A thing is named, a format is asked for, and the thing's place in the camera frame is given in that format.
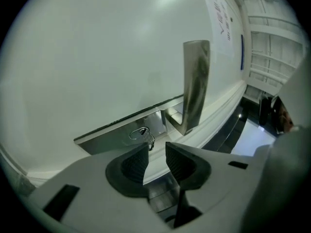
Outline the key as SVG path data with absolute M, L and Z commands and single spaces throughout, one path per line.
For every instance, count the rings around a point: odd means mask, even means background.
M 150 132 L 150 129 L 148 127 L 144 127 L 141 130 L 141 136 L 142 136 L 143 141 L 148 144 L 149 151 L 151 151 L 155 145 L 155 137 Z

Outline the paper sign with red print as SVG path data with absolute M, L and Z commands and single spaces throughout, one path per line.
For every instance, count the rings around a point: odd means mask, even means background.
M 205 0 L 213 34 L 213 44 L 217 53 L 233 57 L 231 23 L 229 22 L 225 0 Z

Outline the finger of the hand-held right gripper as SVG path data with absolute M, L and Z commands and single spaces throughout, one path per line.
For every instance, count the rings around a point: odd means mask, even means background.
M 271 120 L 280 136 L 269 147 L 242 233 L 311 233 L 311 54 L 280 89 Z

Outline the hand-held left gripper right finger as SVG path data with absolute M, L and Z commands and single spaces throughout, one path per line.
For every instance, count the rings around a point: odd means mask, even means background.
M 174 233 L 242 233 L 246 209 L 267 160 L 166 142 L 166 164 L 180 187 Z

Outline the dark marble plinth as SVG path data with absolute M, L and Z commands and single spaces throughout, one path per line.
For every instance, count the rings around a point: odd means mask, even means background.
M 13 174 L 9 180 L 10 185 L 18 195 L 28 197 L 36 189 L 25 176 L 18 173 Z

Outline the small blue wall plate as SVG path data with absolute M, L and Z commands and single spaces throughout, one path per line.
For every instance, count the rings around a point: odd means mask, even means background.
M 241 67 L 240 70 L 242 71 L 244 69 L 244 36 L 241 34 Z

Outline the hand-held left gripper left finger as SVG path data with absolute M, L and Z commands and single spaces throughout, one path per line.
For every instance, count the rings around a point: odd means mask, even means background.
M 80 159 L 29 199 L 70 233 L 169 233 L 143 186 L 148 151 L 143 143 Z

